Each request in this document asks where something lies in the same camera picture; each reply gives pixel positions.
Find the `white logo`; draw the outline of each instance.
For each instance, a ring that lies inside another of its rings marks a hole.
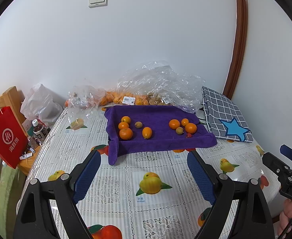
[[[2,139],[3,139],[3,142],[5,142],[7,145],[12,143],[12,141],[13,141],[13,133],[12,133],[12,130],[10,128],[6,128],[2,132]]]

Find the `white bottle cap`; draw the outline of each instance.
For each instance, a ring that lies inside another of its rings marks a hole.
[[[33,125],[34,127],[36,127],[38,124],[39,124],[39,122],[38,122],[37,119],[35,119],[35,120],[32,121],[32,125]]]

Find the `blue star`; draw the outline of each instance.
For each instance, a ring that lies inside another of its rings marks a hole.
[[[235,118],[233,118],[230,122],[225,120],[220,120],[220,122],[226,127],[226,136],[238,136],[241,142],[245,141],[244,134],[250,130],[241,127]]]

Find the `human hand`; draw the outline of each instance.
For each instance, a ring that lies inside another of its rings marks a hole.
[[[287,224],[289,223],[289,220],[292,218],[292,201],[290,199],[286,199],[283,203],[284,209],[280,214],[280,221],[278,226],[278,235],[281,235],[284,228],[286,228]]]

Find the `plastic bag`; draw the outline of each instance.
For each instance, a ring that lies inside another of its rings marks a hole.
[[[199,76],[175,73],[165,61],[153,61],[129,70],[113,92],[116,104],[124,96],[134,97],[136,105],[174,105],[185,112],[196,112],[202,103]]]
[[[30,89],[21,105],[21,113],[28,120],[39,119],[46,126],[52,126],[62,111],[61,105],[53,102],[52,95],[41,83]]]
[[[71,129],[76,130],[85,125],[85,119],[88,119],[97,109],[105,93],[104,89],[95,89],[90,85],[73,87],[73,90],[69,92],[67,106],[67,116]]]

